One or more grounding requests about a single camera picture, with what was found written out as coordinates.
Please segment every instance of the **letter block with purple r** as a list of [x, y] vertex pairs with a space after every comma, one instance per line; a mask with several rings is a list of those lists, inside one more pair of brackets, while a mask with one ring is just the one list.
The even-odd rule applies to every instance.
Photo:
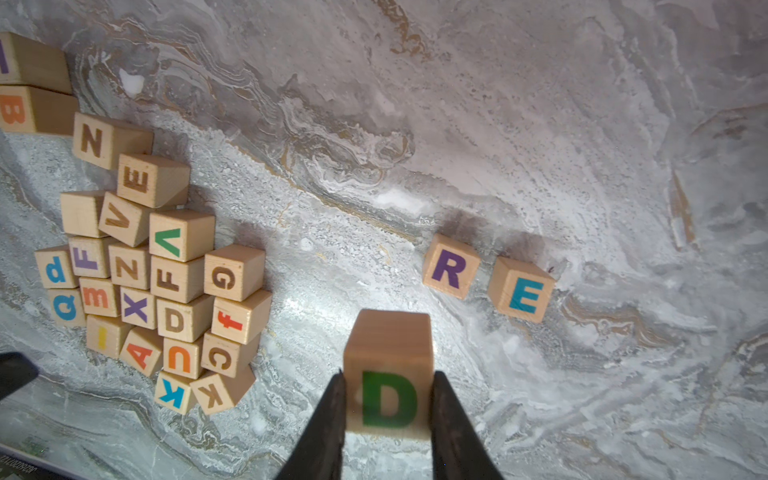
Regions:
[[479, 267], [480, 256], [474, 248], [438, 233], [424, 256], [422, 281], [463, 300]]

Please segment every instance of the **green letter d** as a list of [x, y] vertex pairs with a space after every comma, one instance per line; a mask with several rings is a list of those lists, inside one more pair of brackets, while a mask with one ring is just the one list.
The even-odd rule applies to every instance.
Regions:
[[[382, 387], [392, 387], [397, 392], [397, 413], [382, 415]], [[362, 424], [375, 427], [401, 429], [416, 417], [416, 389], [404, 376], [395, 373], [362, 373]]]

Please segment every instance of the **marble surface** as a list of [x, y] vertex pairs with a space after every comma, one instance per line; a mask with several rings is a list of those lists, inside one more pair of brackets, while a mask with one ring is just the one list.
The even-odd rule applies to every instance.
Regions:
[[[363, 307], [432, 316], [507, 478], [768, 477], [768, 2], [5, 0], [81, 109], [192, 166], [217, 245], [267, 251], [257, 384], [206, 418], [50, 320], [58, 193], [114, 186], [71, 139], [0, 133], [0, 350], [42, 377], [0, 442], [91, 478], [272, 478]], [[434, 232], [483, 264], [421, 285]], [[541, 325], [485, 295], [558, 279]], [[347, 435], [344, 478], [429, 478], [427, 442]]]

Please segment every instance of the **purple letter x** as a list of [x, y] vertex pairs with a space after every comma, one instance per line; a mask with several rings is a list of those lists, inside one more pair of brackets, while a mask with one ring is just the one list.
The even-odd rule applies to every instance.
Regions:
[[133, 300], [131, 300], [131, 298], [128, 295], [123, 293], [123, 300], [125, 300], [125, 303], [128, 304], [128, 306], [125, 307], [125, 313], [123, 314], [123, 316], [130, 316], [131, 314], [135, 313], [139, 315], [139, 317], [145, 323], [147, 322], [147, 314], [141, 310], [147, 306], [147, 299], [143, 298], [138, 302], [134, 302]]

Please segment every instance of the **wooden cube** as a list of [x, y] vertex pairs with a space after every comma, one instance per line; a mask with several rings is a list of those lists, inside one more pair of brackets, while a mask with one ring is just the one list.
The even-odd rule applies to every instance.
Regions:
[[145, 376], [152, 376], [163, 366], [163, 337], [154, 330], [134, 328], [128, 333], [120, 360]]
[[118, 168], [120, 154], [151, 154], [151, 130], [126, 121], [97, 115], [74, 114], [72, 153], [101, 168]]
[[188, 262], [214, 249], [216, 217], [194, 210], [169, 210], [149, 216], [149, 253]]
[[145, 329], [157, 328], [156, 297], [146, 290], [120, 287], [120, 305], [123, 321]]
[[44, 248], [35, 252], [43, 288], [75, 288], [80, 285], [72, 272], [69, 261], [69, 245]]
[[184, 205], [190, 167], [167, 158], [122, 154], [118, 161], [118, 196], [145, 207]]
[[72, 93], [64, 52], [10, 31], [0, 32], [0, 85], [31, 85]]
[[135, 328], [119, 318], [100, 315], [88, 315], [85, 322], [85, 346], [112, 359], [120, 356], [128, 333]]
[[120, 316], [118, 287], [109, 279], [82, 277], [80, 294], [87, 315]]
[[157, 299], [157, 331], [162, 336], [194, 342], [210, 328], [214, 297], [203, 295], [189, 303]]
[[238, 343], [251, 343], [270, 320], [272, 293], [257, 290], [242, 302], [217, 297], [212, 333]]
[[242, 302], [264, 285], [264, 250], [229, 245], [205, 254], [205, 293]]
[[424, 256], [422, 282], [464, 300], [479, 267], [480, 256], [474, 248], [436, 234]]
[[64, 192], [61, 194], [61, 222], [64, 232], [83, 237], [102, 238], [98, 217], [104, 203], [104, 190]]
[[347, 430], [428, 439], [434, 375], [429, 315], [362, 310], [344, 349]]
[[163, 370], [188, 379], [200, 378], [203, 372], [203, 367], [200, 366], [202, 353], [202, 338], [192, 343], [165, 338], [163, 339]]
[[69, 253], [72, 258], [72, 272], [77, 276], [109, 278], [108, 248], [117, 242], [118, 240], [112, 237], [70, 237]]
[[149, 245], [129, 247], [123, 243], [113, 243], [107, 250], [112, 283], [149, 290]]
[[120, 198], [112, 192], [104, 195], [98, 228], [130, 247], [146, 242], [149, 238], [149, 214], [156, 210]]
[[203, 294], [205, 259], [177, 262], [152, 255], [150, 290], [174, 302], [188, 303]]
[[56, 325], [70, 328], [85, 326], [85, 312], [83, 311], [83, 297], [80, 289], [48, 290], [48, 299], [51, 301], [51, 311]]
[[0, 128], [19, 134], [71, 137], [78, 99], [35, 87], [0, 85]]
[[250, 368], [242, 369], [235, 378], [208, 372], [190, 383], [200, 407], [206, 415], [233, 409], [256, 382]]
[[488, 296], [500, 313], [541, 323], [554, 289], [554, 278], [533, 263], [497, 257]]
[[157, 387], [154, 390], [154, 401], [167, 409], [181, 415], [186, 415], [197, 405], [197, 398], [190, 387], [192, 379], [173, 373], [160, 372], [157, 375]]
[[250, 343], [233, 342], [223, 339], [213, 333], [203, 335], [203, 357], [200, 364], [204, 369], [234, 378], [237, 373], [248, 367], [259, 351], [261, 335], [257, 335]]

